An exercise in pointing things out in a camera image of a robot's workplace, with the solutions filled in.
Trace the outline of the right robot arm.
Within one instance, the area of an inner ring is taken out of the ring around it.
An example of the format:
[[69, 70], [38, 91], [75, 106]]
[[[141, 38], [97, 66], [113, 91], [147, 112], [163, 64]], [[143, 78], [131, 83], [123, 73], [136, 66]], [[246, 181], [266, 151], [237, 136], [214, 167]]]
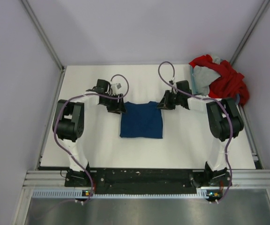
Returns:
[[242, 117], [235, 101], [231, 97], [221, 100], [193, 95], [187, 80], [169, 82], [171, 90], [166, 90], [160, 103], [161, 110], [174, 110], [180, 105], [187, 110], [207, 115], [209, 128], [214, 140], [210, 156], [205, 162], [201, 176], [191, 176], [194, 187], [223, 186], [231, 183], [232, 172], [228, 159], [228, 147], [231, 139], [236, 138], [244, 128]]

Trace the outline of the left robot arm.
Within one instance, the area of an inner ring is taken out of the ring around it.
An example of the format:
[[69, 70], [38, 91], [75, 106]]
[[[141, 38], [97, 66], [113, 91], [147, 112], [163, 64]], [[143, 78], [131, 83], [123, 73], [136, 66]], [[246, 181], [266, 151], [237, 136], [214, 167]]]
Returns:
[[124, 97], [129, 91], [129, 84], [126, 93], [120, 93], [120, 89], [120, 83], [98, 79], [97, 84], [83, 94], [57, 102], [52, 131], [56, 144], [69, 157], [70, 166], [66, 176], [69, 186], [94, 186], [89, 161], [80, 142], [85, 130], [85, 111], [103, 105], [109, 113], [125, 113]]

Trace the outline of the blue t shirt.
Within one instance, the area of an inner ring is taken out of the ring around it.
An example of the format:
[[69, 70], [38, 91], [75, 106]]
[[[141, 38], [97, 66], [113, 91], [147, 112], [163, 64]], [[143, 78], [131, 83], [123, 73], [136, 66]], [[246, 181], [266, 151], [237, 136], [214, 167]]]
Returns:
[[121, 138], [163, 138], [163, 119], [158, 103], [150, 101], [144, 104], [126, 102], [126, 112], [120, 121]]

